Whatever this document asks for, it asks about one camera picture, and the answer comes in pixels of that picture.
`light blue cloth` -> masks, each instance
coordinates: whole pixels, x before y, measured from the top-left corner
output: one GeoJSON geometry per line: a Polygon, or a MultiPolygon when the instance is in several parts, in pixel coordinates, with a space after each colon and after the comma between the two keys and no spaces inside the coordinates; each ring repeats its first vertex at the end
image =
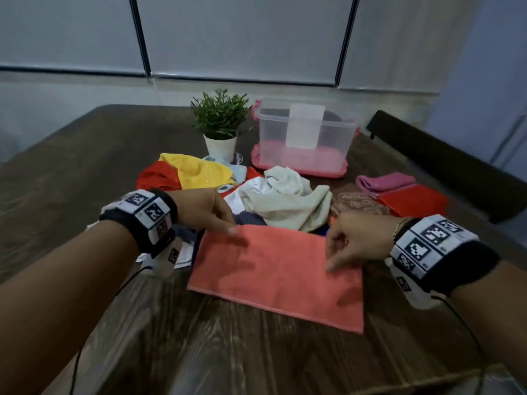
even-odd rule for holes
{"type": "MultiPolygon", "coordinates": [[[[213,156],[207,155],[203,160],[209,160],[210,162],[218,162],[221,163],[224,166],[227,166],[229,169],[232,170],[232,178],[234,181],[238,184],[241,184],[245,181],[245,178],[247,177],[247,166],[243,165],[233,165],[231,163],[225,162],[223,159],[220,158],[214,158],[213,156]]],[[[224,193],[231,188],[234,188],[231,184],[226,184],[218,188],[219,193],[224,193]]]]}

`chair backrest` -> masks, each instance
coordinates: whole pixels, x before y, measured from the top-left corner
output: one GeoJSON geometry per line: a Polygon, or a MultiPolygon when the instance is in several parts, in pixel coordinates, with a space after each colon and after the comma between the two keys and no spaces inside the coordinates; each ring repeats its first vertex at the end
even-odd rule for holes
{"type": "Polygon", "coordinates": [[[492,223],[527,208],[527,183],[402,120],[377,111],[367,128],[427,173],[489,215],[492,223]]]}

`green leaves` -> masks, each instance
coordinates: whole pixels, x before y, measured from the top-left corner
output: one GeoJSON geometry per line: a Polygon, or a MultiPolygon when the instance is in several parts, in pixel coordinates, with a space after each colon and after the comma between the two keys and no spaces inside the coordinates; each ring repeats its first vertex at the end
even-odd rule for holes
{"type": "Polygon", "coordinates": [[[193,99],[195,102],[190,101],[190,107],[194,112],[196,127],[206,137],[213,140],[228,140],[243,133],[238,127],[252,107],[252,105],[247,106],[249,103],[247,94],[242,96],[235,94],[231,97],[227,95],[227,89],[218,89],[215,98],[204,92],[202,99],[194,97],[193,99]]]}

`dark wood table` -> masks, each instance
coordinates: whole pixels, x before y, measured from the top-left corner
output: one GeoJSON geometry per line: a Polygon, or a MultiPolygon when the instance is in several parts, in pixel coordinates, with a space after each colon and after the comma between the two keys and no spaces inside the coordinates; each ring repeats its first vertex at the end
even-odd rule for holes
{"type": "MultiPolygon", "coordinates": [[[[1,165],[0,282],[94,222],[161,152],[205,156],[193,121],[189,108],[105,106],[1,165]]],[[[257,126],[238,142],[246,162],[257,126]]],[[[399,171],[437,185],[364,135],[348,162],[343,179],[312,184],[399,171]]],[[[520,245],[457,202],[448,216],[525,260],[520,245]]],[[[370,394],[455,382],[482,365],[451,312],[411,308],[382,263],[365,265],[364,335],[187,291],[189,275],[139,276],[114,300],[84,347],[76,393],[370,394]]],[[[72,365],[47,393],[69,391],[72,365]]]]}

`yellow cloth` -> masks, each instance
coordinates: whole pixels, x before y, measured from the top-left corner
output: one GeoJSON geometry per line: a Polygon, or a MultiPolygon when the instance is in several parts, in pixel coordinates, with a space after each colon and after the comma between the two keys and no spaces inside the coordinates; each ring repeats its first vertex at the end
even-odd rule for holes
{"type": "Polygon", "coordinates": [[[159,160],[167,162],[178,170],[181,188],[220,187],[225,184],[237,185],[232,179],[232,170],[218,162],[203,160],[190,155],[162,153],[159,160]]]}

